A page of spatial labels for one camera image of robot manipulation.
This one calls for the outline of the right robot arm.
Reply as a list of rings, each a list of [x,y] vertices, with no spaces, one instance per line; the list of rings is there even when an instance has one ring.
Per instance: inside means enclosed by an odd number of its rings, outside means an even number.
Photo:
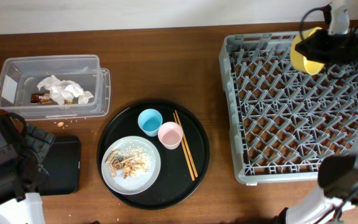
[[[301,28],[290,52],[293,67],[316,75],[323,65],[358,63],[358,25],[350,29],[346,1],[320,7],[327,30]],[[340,223],[343,211],[358,206],[358,130],[346,156],[329,156],[318,171],[318,186],[301,203],[284,208],[273,223]]]

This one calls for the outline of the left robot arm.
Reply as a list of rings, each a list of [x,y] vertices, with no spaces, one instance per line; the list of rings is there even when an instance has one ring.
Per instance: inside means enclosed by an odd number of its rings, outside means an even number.
[[[54,141],[16,113],[0,116],[0,223],[44,223],[39,179]]]

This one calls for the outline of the white napkin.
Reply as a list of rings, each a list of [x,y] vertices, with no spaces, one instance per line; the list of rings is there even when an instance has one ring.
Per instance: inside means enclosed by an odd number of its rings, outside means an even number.
[[[50,98],[59,105],[64,105],[66,101],[73,101],[75,98],[78,99],[78,104],[87,104],[89,99],[94,97],[90,91],[85,91],[79,84],[71,80],[59,80],[54,75],[40,81],[37,88],[48,90]]]

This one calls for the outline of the yellow plastic bowl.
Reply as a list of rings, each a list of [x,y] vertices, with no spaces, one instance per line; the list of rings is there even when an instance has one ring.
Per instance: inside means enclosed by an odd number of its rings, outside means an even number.
[[[323,63],[308,60],[305,56],[295,50],[296,44],[301,42],[300,34],[296,35],[291,43],[290,61],[294,69],[308,73],[309,75],[318,74],[324,67]]]

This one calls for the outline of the light blue plastic cup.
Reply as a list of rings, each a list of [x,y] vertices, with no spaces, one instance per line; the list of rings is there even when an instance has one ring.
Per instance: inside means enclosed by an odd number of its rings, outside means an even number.
[[[139,128],[148,136],[155,137],[163,123],[162,115],[155,109],[143,110],[138,116]]]

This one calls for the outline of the gold brown snack wrapper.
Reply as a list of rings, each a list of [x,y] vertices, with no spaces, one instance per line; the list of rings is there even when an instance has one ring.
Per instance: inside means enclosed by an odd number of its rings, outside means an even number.
[[[30,103],[40,105],[52,103],[57,103],[58,105],[70,105],[73,104],[74,101],[70,99],[64,99],[64,97],[62,97],[58,93],[33,93],[31,94]]]

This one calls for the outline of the pink plastic cup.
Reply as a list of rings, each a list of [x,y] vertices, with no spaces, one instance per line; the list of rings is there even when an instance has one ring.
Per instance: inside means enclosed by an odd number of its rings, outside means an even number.
[[[158,140],[167,149],[176,149],[183,139],[183,130],[175,122],[166,122],[158,130]]]

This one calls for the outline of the wooden chopstick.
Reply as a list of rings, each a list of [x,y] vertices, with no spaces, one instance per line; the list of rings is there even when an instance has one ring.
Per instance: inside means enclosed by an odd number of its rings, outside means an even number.
[[[182,126],[182,124],[181,124],[180,117],[179,117],[179,115],[178,115],[177,110],[175,110],[175,113],[176,113],[176,115],[178,116],[179,124],[181,125],[182,131],[183,131],[183,134],[184,134],[183,140],[184,140],[184,143],[185,143],[186,151],[187,151],[188,157],[190,158],[190,163],[191,163],[191,166],[192,166],[194,175],[195,175],[195,179],[197,179],[197,178],[198,178],[198,172],[197,172],[197,170],[196,170],[196,166],[195,166],[193,157],[192,157],[191,152],[190,152],[190,147],[189,147],[188,141],[187,141],[187,139],[186,139],[185,131],[184,131],[184,128],[183,128],[183,126]]]
[[[176,115],[175,112],[173,112],[173,117],[174,117],[174,120],[175,120],[176,124],[178,124],[179,126],[181,126],[181,125],[179,124],[178,116]],[[192,180],[192,182],[194,182],[194,181],[195,181],[195,175],[194,175],[194,172],[193,172],[191,163],[190,163],[190,158],[188,157],[188,154],[187,154],[187,151],[186,151],[186,147],[185,147],[185,143],[184,143],[183,137],[184,137],[184,134],[183,134],[182,137],[181,137],[181,146],[182,146],[182,149],[183,149],[183,153],[184,153],[185,160],[186,160],[186,163],[187,163],[187,166],[188,166],[188,170],[189,170],[189,173],[190,173],[191,180]]]

